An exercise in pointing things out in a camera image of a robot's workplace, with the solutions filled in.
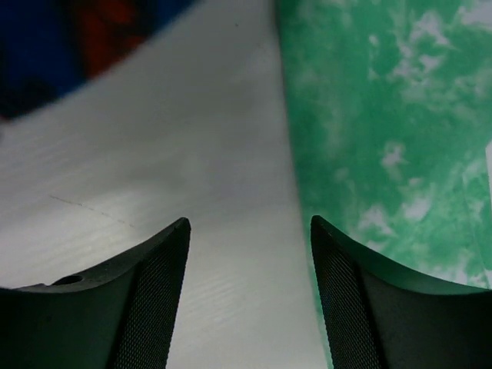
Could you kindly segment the green tie-dye trousers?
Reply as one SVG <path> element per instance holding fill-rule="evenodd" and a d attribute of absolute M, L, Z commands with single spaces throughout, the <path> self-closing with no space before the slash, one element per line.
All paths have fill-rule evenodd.
<path fill-rule="evenodd" d="M 320 216 L 406 267 L 491 292 L 491 3 L 279 1 L 314 306 Z"/>

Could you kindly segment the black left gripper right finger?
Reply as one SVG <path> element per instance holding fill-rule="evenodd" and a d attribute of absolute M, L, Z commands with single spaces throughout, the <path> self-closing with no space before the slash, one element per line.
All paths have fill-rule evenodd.
<path fill-rule="evenodd" d="M 489 368 L 491 292 L 415 271 L 320 216 L 311 252 L 336 368 Z"/>

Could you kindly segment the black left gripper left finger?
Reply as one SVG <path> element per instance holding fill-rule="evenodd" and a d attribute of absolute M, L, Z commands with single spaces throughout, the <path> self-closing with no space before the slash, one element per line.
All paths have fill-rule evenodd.
<path fill-rule="evenodd" d="M 53 284 L 1 291 L 3 368 L 163 368 L 185 275 L 191 225 Z"/>

